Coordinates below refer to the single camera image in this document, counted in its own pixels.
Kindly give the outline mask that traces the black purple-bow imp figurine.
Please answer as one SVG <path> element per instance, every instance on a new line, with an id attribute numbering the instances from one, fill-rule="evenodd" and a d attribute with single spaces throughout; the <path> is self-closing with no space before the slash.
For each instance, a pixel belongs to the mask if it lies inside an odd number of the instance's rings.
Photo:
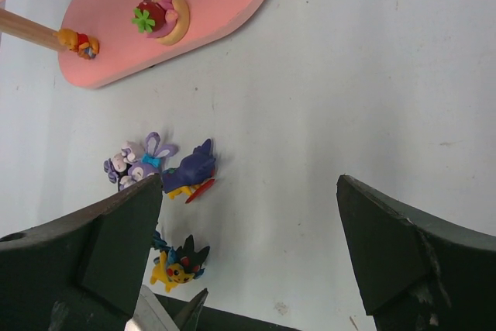
<path id="1" fill-rule="evenodd" d="M 144 155 L 144 147 L 136 142 L 126 141 L 120 151 L 103 163 L 103 170 L 108 180 L 121 191 L 123 186 L 121 180 L 128 175 L 129 169 L 141 160 Z"/>

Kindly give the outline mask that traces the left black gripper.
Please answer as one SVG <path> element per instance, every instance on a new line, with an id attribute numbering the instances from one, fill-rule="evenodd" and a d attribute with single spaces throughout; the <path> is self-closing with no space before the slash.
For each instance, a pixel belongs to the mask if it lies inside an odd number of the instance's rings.
<path id="1" fill-rule="evenodd" d="M 204 288 L 186 302 L 158 295 L 143 285 L 126 330 L 288 330 L 287 326 L 209 308 Z"/>

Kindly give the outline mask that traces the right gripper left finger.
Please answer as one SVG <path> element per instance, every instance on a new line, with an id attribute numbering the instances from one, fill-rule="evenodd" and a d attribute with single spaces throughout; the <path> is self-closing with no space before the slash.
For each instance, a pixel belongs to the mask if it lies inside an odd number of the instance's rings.
<path id="1" fill-rule="evenodd" d="M 59 219 L 1 238 L 3 330 L 123 330 L 162 204 L 150 176 Z"/>

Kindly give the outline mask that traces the pink bear strawberry figurine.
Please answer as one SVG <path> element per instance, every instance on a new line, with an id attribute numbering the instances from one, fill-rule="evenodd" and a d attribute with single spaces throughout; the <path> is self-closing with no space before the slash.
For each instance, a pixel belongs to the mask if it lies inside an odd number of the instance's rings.
<path id="1" fill-rule="evenodd" d="M 131 23 L 147 38 L 172 46 L 185 37 L 190 20 L 185 0 L 142 0 L 133 10 Z"/>

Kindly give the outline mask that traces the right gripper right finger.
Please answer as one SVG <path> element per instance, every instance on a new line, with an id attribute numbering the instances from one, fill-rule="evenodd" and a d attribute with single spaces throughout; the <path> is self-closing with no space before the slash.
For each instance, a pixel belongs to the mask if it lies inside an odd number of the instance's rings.
<path id="1" fill-rule="evenodd" d="M 337 202 L 353 272 L 378 330 L 493 330 L 495 238 L 349 175 Z"/>

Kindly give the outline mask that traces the yellow mouse dragon-costume figurine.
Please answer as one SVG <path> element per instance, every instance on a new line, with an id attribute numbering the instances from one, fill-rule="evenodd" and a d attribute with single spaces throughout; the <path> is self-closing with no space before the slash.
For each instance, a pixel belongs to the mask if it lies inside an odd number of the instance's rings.
<path id="1" fill-rule="evenodd" d="M 190 234 L 179 247 L 167 244 L 158 231 L 153 234 L 152 248 L 160 254 L 153 259 L 150 283 L 162 282 L 165 292 L 169 293 L 180 284 L 198 280 L 205 272 L 204 264 L 210 252 L 210 246 L 195 250 L 195 240 Z"/>

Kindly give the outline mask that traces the yellow mouse navy-hood figurine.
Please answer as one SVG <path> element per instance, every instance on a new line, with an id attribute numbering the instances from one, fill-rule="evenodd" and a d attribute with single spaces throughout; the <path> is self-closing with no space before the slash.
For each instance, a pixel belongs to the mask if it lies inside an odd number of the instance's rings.
<path id="1" fill-rule="evenodd" d="M 161 174 L 163 191 L 171 199 L 187 195 L 186 204 L 193 202 L 215 183 L 216 158 L 213 143 L 207 139 L 184 157 L 178 167 L 166 169 Z"/>

